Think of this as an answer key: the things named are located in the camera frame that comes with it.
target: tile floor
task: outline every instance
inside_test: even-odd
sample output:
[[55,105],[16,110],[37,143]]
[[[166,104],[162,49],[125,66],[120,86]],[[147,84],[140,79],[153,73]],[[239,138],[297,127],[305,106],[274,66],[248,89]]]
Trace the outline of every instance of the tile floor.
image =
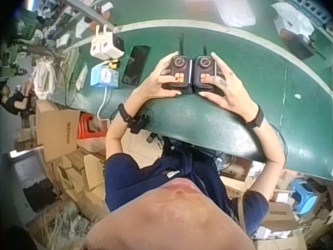
[[152,165],[162,155],[160,148],[162,145],[157,138],[152,143],[147,143],[146,139],[150,133],[147,130],[141,130],[139,134],[131,134],[130,129],[127,129],[121,140],[124,153],[131,155],[140,168]]

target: white power adapter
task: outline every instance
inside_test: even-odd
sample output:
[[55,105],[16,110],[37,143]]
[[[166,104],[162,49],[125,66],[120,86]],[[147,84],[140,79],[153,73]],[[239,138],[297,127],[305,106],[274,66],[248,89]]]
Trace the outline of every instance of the white power adapter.
[[96,26],[96,36],[92,39],[92,46],[90,47],[90,54],[93,57],[96,57],[100,60],[107,60],[110,57],[101,51],[101,37],[103,35],[99,35],[98,32],[99,32],[99,25]]
[[107,26],[104,25],[104,35],[101,36],[101,52],[108,58],[117,59],[124,55],[123,41],[113,35],[112,32],[107,32]]

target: blue stool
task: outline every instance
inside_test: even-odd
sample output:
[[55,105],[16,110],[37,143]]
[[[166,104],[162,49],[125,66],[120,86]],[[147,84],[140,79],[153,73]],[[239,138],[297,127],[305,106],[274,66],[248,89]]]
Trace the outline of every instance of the blue stool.
[[296,201],[293,206],[295,211],[300,215],[309,212],[317,201],[317,195],[307,181],[303,179],[294,179],[290,183],[290,189],[295,190],[291,196]]

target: watch strap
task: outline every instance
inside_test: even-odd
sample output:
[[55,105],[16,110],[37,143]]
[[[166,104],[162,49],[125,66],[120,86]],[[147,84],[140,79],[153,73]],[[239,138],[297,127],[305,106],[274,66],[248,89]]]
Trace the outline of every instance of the watch strap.
[[124,122],[129,123],[133,120],[133,118],[126,112],[124,104],[119,104],[118,110]]
[[262,111],[261,107],[258,105],[257,115],[252,121],[247,122],[246,125],[249,129],[254,129],[255,127],[260,127],[263,120],[264,120],[264,112]]

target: black smartwatch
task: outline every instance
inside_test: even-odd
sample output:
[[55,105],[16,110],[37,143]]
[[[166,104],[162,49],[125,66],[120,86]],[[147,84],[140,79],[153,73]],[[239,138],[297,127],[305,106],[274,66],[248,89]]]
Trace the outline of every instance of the black smartwatch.
[[121,103],[118,106],[119,113],[121,117],[123,118],[124,122],[130,123],[133,120],[133,117],[131,117],[125,110],[124,105]]
[[136,115],[134,118],[131,117],[125,110],[124,105],[121,103],[118,106],[120,116],[123,121],[128,123],[128,127],[131,129],[132,134],[138,134],[141,129],[143,129],[148,123],[148,116],[146,115]]
[[247,122],[246,125],[249,129],[254,129],[255,127],[260,127],[263,120],[264,120],[264,112],[262,111],[261,107],[258,105],[257,115],[252,121]]

